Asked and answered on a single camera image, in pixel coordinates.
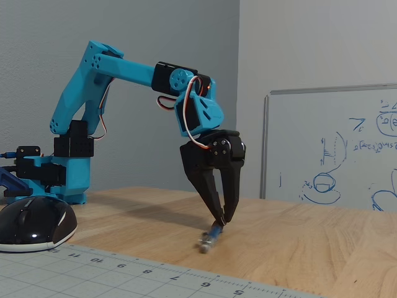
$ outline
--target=whiteboard frame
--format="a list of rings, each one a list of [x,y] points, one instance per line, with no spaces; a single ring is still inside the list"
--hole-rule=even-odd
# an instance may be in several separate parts
[[[263,124],[263,136],[262,136],[262,140],[263,140],[263,142],[262,142],[262,170],[261,170],[261,188],[259,191],[259,197],[261,199],[266,198],[267,133],[269,131],[269,101],[270,101],[271,95],[329,93],[329,92],[365,91],[365,90],[379,90],[379,89],[397,89],[397,83],[372,84],[372,85],[360,85],[360,86],[272,90],[270,92],[270,95],[267,95],[265,97],[265,104],[264,104],[264,124]]]

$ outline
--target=black bracket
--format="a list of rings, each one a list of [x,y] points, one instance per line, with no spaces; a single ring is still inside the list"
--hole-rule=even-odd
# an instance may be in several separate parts
[[[94,156],[94,139],[88,137],[86,121],[72,120],[68,132],[65,135],[54,138],[54,156]]]

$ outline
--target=whiteboard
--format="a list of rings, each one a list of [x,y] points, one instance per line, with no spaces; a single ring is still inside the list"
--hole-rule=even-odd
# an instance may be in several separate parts
[[[272,91],[265,198],[397,211],[396,88]]]

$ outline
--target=small object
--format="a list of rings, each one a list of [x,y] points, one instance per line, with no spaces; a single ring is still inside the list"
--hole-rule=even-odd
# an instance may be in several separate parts
[[[209,232],[204,232],[202,239],[200,239],[200,252],[208,253],[215,243],[218,241],[219,235],[223,227],[214,222]]]
[[[76,214],[66,202],[27,197],[0,211],[0,251],[49,250],[72,237],[76,229]]]

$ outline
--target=handwritten equation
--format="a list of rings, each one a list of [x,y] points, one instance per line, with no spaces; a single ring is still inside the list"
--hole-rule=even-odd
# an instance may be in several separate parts
[[[360,151],[360,150],[371,150],[375,153],[380,153],[382,150],[396,150],[397,152],[397,142],[366,142],[361,140],[358,145],[354,146],[353,151]]]

